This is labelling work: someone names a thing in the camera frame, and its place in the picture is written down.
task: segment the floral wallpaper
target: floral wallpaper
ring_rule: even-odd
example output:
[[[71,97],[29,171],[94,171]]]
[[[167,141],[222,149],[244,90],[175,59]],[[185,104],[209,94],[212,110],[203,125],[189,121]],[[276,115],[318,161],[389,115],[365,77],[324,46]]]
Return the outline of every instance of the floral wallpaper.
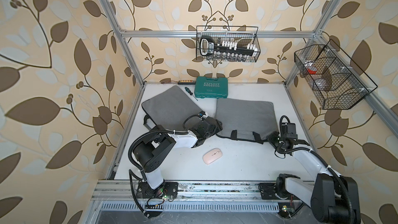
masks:
[[[195,41],[180,38],[129,38],[129,47],[147,82],[227,77],[232,82],[283,82],[294,64],[302,38],[260,38],[257,62],[208,61],[196,56]]]
[[[398,115],[398,0],[343,0],[323,34],[352,56]]]
[[[397,15],[397,0],[343,0],[324,31],[378,84],[373,93],[395,113]],[[350,110],[322,110],[300,75],[289,89],[319,154],[357,182],[362,223],[398,223],[398,138],[364,100]]]
[[[76,224],[139,86],[98,0],[0,1],[0,222]]]
[[[313,30],[329,0],[109,0],[126,30],[188,30],[191,25]]]

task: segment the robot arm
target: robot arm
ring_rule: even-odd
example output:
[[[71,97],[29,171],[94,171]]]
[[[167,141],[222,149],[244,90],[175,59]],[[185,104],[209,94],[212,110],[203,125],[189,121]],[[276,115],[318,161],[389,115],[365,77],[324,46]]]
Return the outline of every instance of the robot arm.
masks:
[[[279,133],[268,139],[280,154],[289,154],[303,165],[315,180],[312,186],[294,175],[280,174],[275,190],[279,197],[295,195],[308,205],[314,217],[325,223],[360,224],[358,186],[351,177],[343,177],[333,170],[310,145],[297,138],[296,126],[286,116],[279,122]]]
[[[201,122],[190,130],[176,132],[158,125],[131,145],[129,159],[134,165],[138,165],[142,181],[146,181],[154,192],[164,185],[159,166],[171,149],[197,147],[222,130],[222,125],[217,120],[203,114],[199,114],[199,117]],[[311,208],[319,222],[360,224],[356,182],[334,171],[306,141],[298,139],[295,124],[290,123],[286,116],[281,118],[279,125],[281,135],[274,132],[268,142],[275,148],[275,152],[296,158],[315,180],[315,184],[312,186],[294,175],[280,174],[275,184],[277,195],[286,198],[290,193],[298,197]],[[132,153],[142,167],[132,158]]]

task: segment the black metal bracket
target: black metal bracket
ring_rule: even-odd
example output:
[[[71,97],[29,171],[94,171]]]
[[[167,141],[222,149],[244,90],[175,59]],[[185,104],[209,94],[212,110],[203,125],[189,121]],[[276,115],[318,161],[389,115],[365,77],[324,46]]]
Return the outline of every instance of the black metal bracket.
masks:
[[[164,185],[166,196],[177,197],[178,183],[166,182]],[[139,182],[137,189],[137,198],[148,199],[153,197],[153,190],[149,187],[147,182]]]
[[[262,200],[280,200],[280,198],[275,195],[275,183],[260,183],[258,185],[258,190],[260,190]],[[286,200],[290,201],[291,196],[293,196],[293,200],[300,200],[292,194],[289,194]]]

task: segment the wire basket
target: wire basket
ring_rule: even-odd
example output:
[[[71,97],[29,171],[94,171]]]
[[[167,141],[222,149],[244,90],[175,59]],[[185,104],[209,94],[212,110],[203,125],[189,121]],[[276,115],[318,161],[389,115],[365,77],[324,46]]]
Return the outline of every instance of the wire basket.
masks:
[[[208,61],[256,62],[258,27],[196,26],[196,57]]]
[[[341,61],[338,51],[349,60],[349,66]],[[365,71],[332,39],[326,45],[314,44],[296,51],[295,63],[322,109],[351,109],[377,88]],[[363,79],[371,86],[365,86]]]

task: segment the pink computer mouse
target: pink computer mouse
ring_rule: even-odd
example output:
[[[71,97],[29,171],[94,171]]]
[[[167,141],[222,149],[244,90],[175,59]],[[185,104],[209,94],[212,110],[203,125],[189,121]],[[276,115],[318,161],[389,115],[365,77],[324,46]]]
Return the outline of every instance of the pink computer mouse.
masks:
[[[216,161],[218,158],[222,157],[222,152],[219,148],[215,148],[210,152],[207,152],[203,156],[203,161],[205,164],[211,164],[212,162]]]

